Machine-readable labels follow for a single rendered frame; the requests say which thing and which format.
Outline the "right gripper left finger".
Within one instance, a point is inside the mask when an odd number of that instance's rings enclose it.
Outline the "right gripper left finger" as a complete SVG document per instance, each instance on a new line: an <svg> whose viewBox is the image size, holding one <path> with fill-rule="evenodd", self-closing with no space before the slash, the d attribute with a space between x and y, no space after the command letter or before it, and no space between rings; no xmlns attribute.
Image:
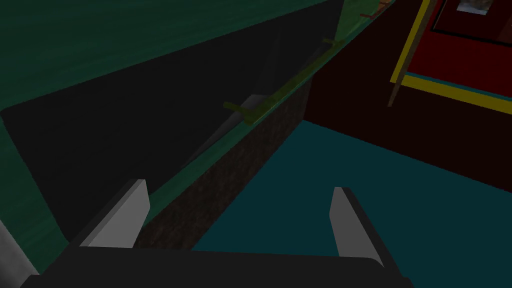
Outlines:
<svg viewBox="0 0 512 288"><path fill-rule="evenodd" d="M131 249L150 207L146 180L130 179L68 246Z"/></svg>

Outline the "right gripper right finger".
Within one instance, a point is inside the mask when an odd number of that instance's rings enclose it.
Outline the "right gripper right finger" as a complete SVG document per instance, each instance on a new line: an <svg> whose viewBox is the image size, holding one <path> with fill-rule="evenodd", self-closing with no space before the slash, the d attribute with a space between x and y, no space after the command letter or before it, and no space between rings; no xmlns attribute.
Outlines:
<svg viewBox="0 0 512 288"><path fill-rule="evenodd" d="M350 188L334 188L329 220L339 256L368 258L384 268L396 267L391 253Z"/></svg>

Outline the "red panel with yellow border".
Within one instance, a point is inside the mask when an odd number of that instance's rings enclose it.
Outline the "red panel with yellow border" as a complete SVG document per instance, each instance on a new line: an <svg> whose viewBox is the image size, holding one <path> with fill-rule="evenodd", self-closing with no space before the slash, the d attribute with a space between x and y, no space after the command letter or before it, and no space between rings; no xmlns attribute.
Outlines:
<svg viewBox="0 0 512 288"><path fill-rule="evenodd" d="M422 0L390 81L512 115L512 0Z"/></svg>

